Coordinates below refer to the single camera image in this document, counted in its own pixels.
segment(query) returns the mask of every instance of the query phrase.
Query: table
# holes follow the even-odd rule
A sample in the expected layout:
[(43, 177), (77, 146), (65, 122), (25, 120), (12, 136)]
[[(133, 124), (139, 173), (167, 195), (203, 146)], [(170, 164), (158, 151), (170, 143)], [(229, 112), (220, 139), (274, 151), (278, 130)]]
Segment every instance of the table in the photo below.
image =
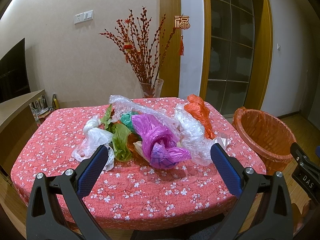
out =
[[(153, 109), (166, 109), (173, 116), (179, 98), (135, 99), (134, 102)], [(213, 131), (230, 139), (227, 153), (241, 164), (266, 173), (257, 154), (240, 138), (230, 123), (208, 103)], [(71, 157), (73, 149), (84, 138), (82, 128), (96, 114), (102, 116), (108, 106), (78, 107), (54, 111), (39, 127), (17, 158), (11, 172), (12, 181), (25, 203), (35, 176), (62, 174), (75, 169), (78, 162)], [(231, 195), (213, 164), (203, 167), (191, 160), (174, 169), (162, 171), (141, 158), (102, 172), (92, 192), (83, 198), (85, 205), (102, 228), (157, 230), (206, 219), (233, 205)], [(73, 222), (63, 197), (58, 195), (62, 211)]]

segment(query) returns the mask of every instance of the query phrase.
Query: wall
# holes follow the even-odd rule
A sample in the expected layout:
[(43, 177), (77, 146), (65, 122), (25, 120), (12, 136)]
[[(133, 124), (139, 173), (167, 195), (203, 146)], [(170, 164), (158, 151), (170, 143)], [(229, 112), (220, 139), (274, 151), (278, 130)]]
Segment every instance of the wall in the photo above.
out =
[(190, 16), (190, 28), (184, 30), (184, 56), (180, 61), (179, 97), (200, 93), (204, 49), (204, 0), (181, 0), (181, 13)]
[(299, 111), (316, 62), (310, 25), (295, 0), (270, 0), (273, 54), (262, 110), (275, 116)]
[[(107, 104), (112, 94), (141, 97), (124, 55), (98, 33), (114, 31), (128, 8), (139, 15), (142, 6), (155, 32), (158, 0), (13, 0), (0, 20), (0, 58), (25, 37), (31, 90), (45, 89), (49, 98), (56, 93), (63, 107)], [(92, 9), (93, 21), (73, 24), (75, 14)]]

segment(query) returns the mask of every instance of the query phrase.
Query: trash bin liner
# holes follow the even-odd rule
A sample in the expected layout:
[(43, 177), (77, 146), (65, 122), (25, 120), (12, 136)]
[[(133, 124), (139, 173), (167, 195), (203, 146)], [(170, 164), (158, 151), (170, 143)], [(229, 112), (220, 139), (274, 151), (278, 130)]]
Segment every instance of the trash bin liner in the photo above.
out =
[(287, 125), (273, 115), (241, 107), (235, 111), (232, 125), (264, 162), (267, 175), (283, 171), (293, 159), (290, 146), (296, 138)]

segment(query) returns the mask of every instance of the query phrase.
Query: door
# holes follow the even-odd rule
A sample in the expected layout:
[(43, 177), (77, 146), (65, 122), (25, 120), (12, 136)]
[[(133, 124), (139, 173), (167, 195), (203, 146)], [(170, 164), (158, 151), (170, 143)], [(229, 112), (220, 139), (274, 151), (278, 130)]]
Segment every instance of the door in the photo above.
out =
[(205, 100), (226, 118), (244, 105), (253, 62), (252, 0), (210, 0), (211, 50)]

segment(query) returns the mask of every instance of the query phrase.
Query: television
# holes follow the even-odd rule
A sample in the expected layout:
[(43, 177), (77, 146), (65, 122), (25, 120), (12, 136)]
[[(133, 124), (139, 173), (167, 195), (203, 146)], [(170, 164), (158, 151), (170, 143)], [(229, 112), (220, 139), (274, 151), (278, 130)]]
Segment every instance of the television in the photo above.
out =
[(0, 60), (0, 103), (30, 93), (24, 44), (25, 38)]

